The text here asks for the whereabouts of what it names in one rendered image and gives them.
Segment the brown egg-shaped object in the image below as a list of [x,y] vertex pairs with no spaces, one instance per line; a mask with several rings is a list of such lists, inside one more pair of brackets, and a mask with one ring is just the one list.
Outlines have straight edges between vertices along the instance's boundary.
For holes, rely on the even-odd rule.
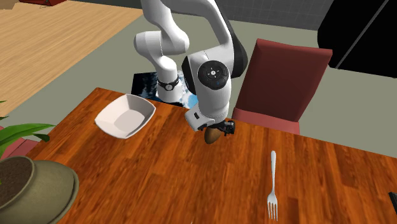
[[222,135],[222,131],[220,131],[219,129],[213,129],[213,128],[206,128],[205,132],[204,132],[204,141],[207,144],[212,144],[214,142],[216,142],[219,137]]

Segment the red chair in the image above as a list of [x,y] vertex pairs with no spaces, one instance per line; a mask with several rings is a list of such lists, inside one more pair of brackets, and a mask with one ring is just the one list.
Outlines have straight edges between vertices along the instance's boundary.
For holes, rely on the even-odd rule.
[[299,135],[299,120],[332,54],[330,49],[257,39],[232,118]]

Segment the silver fork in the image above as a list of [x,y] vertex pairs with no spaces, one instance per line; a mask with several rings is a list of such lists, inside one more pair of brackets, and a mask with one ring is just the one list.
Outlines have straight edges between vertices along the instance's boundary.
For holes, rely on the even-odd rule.
[[275,194],[275,168],[276,168],[276,152],[270,153],[271,173],[272,173],[272,189],[267,197],[268,217],[274,221],[278,220],[278,205]]

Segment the white square bowl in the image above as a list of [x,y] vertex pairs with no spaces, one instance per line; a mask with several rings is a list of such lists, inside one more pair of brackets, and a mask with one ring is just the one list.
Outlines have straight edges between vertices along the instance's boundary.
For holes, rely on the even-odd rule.
[[125,94],[110,102],[95,118],[95,124],[110,136],[128,139],[139,132],[155,114],[147,99]]

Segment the black cabinet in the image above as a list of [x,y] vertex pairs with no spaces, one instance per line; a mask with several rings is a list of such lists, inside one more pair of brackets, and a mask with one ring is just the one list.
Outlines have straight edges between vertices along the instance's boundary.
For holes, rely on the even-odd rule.
[[317,42],[332,68],[397,78],[397,0],[334,0]]

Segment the black flat object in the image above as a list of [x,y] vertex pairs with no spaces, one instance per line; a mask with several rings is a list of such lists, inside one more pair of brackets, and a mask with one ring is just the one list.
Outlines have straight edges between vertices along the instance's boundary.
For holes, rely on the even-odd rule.
[[390,200],[392,202],[394,211],[397,214],[397,193],[389,192],[388,195],[389,195],[389,198],[390,198]]

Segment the potted green plant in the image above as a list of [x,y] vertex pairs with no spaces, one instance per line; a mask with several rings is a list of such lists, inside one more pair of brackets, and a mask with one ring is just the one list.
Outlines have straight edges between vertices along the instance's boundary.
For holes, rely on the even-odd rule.
[[79,190],[71,168],[49,160],[13,156],[1,160],[5,149],[20,137],[50,136],[45,123],[0,126],[0,224],[57,224],[70,210]]

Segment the red chair seat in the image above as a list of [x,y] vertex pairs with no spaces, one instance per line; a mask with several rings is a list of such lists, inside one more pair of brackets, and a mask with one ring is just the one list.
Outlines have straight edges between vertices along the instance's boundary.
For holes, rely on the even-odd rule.
[[33,141],[30,139],[26,139],[25,137],[20,137],[5,149],[3,155],[1,156],[1,160],[13,156],[25,156],[37,144],[38,141]]

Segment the red furniture piece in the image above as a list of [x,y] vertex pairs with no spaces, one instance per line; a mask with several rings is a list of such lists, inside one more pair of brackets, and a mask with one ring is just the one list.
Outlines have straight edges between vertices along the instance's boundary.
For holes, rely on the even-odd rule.
[[21,3],[38,4],[43,6],[55,6],[63,3],[66,0],[19,0]]

